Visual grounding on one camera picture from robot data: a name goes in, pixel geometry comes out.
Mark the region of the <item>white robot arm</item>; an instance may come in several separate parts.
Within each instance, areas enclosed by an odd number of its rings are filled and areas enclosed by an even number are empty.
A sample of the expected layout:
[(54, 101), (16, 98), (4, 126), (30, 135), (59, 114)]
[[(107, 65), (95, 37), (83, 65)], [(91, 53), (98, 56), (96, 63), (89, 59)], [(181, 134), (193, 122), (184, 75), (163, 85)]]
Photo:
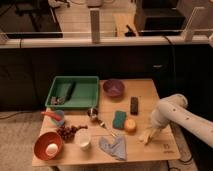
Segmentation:
[(164, 129), (174, 122), (213, 148), (213, 122), (187, 110), (188, 100), (182, 94), (160, 99), (150, 115), (153, 128)]

